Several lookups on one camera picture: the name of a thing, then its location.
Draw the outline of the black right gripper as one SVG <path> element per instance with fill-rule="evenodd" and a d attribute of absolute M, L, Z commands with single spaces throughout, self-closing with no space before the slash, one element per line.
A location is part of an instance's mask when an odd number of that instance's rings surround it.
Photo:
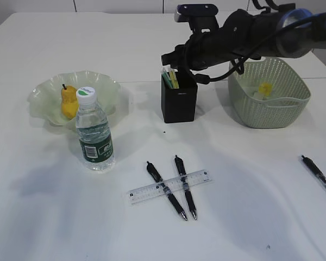
<path fill-rule="evenodd" d="M 184 43 L 161 56 L 163 66 L 173 69 L 188 66 L 190 70 L 202 71 L 225 62 L 225 28 L 213 32 L 192 34 Z"/>

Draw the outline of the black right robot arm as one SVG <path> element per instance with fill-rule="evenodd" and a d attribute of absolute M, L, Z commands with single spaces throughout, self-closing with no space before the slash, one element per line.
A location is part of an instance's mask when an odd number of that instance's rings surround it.
<path fill-rule="evenodd" d="M 201 71 L 244 57 L 300 58 L 312 49 L 326 49 L 326 13 L 294 9 L 251 15 L 239 9 L 222 27 L 193 33 L 161 61 L 175 69 L 187 63 L 190 70 Z"/>

